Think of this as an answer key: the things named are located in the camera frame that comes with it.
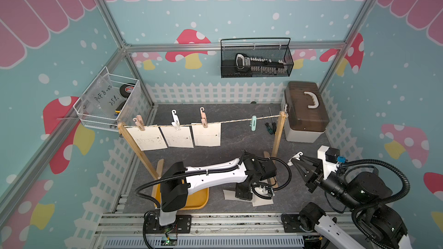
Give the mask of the white clothespin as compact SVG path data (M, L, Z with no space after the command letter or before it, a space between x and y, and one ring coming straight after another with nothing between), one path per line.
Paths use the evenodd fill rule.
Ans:
M180 120L179 117L177 115L177 111L176 110L172 110L172 117L173 117L173 121L172 121L172 126L176 129L176 130L181 130L181 124L180 124Z
M293 160L300 160L301 156L303 156L303 152L296 153L293 157L291 157L289 159L289 161L287 162L287 165L288 166L293 166L294 165Z

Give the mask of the postcard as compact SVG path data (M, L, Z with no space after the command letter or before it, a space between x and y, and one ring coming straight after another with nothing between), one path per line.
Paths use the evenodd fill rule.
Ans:
M137 127L126 127L141 151L166 149L167 144L158 127L145 127L142 131Z
M192 134L189 126L181 127L179 130L171 127L160 127L168 147L194 148Z
M221 145L221 123L210 123L205 128L201 124L192 125L196 146L216 147Z
M238 201L239 198L235 196L235 191L223 190L224 199L228 201Z
M253 207L273 205L273 199L262 199L255 194L253 195L251 202Z

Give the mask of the pink clothespin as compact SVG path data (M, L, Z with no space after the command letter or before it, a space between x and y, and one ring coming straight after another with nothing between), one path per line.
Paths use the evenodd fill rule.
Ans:
M133 118L133 122L135 123L136 127L140 130L140 131L144 131L145 130L145 125L144 125L144 121L141 115L137 115L135 118Z
M205 113L205 108L204 107L200 108L200 115L201 115L201 124L202 124L203 128L207 128L208 127L208 121L207 121L207 115Z

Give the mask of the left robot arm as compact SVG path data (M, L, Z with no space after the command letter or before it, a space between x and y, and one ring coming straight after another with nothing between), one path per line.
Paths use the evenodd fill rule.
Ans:
M287 180L278 187L266 182L277 175L276 162L283 165L288 174ZM158 210L159 225L169 227L176 223L177 212L186 206L188 197L198 191L234 183L237 199L250 201L255 195L269 200L291 180L291 168L284 161L258 157L243 150L239 158L206 167L185 167L183 162L177 162L160 179L136 188L135 194L153 202Z

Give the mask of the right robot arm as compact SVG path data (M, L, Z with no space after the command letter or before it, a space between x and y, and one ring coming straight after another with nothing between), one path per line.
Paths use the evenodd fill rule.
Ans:
M404 198L410 191L406 175L395 166L380 160L362 159L347 161L342 156L326 154L324 159L295 156L290 160L303 176L309 191L322 188L351 211L356 227L381 249L409 249L410 237L400 217L389 204ZM362 171L351 182L349 172L358 168L384 167L401 181L401 190L393 194L378 171Z

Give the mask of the brown lid storage box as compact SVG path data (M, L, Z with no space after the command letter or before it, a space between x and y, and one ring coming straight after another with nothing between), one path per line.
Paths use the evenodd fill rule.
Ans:
M284 125L288 142L314 143L329 124L325 104L313 82L288 82L281 109L288 115Z

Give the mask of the green clothespin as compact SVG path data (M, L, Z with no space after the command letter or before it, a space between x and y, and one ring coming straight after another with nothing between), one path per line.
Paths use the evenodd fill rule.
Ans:
M256 127L257 127L257 116L252 116L251 121L250 121L250 127L251 127L251 131L256 131Z

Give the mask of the yellow plastic tray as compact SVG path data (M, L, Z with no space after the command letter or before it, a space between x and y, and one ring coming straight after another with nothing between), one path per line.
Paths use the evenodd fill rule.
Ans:
M158 184L155 199L165 211L202 209L209 200L210 189L206 188L189 194L183 179Z

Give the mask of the socket wrench set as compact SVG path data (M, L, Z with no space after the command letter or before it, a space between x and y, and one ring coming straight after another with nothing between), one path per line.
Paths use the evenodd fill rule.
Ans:
M273 62L271 59L237 54L234 61L236 70L240 73L259 73L271 76L281 76L287 73L286 64L282 60Z

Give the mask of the black tape roll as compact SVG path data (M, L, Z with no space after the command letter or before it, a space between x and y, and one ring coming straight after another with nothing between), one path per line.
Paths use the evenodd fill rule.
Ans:
M119 88L119 92L123 98L129 98L134 91L135 86L131 84L122 84Z

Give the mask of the black mesh wall basket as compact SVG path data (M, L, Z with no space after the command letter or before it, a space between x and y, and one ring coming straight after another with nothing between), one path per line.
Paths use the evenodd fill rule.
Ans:
M290 42L290 38L222 39L221 77L289 77L294 66Z

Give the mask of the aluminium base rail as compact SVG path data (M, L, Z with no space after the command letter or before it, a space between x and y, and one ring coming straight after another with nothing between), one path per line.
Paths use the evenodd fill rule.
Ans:
M281 213L192 213L188 233L174 229L168 234L143 235L143 214L105 214L93 235L92 249L143 249L145 241L165 249L166 239L176 240L176 249L277 249L302 248L317 232L286 232Z

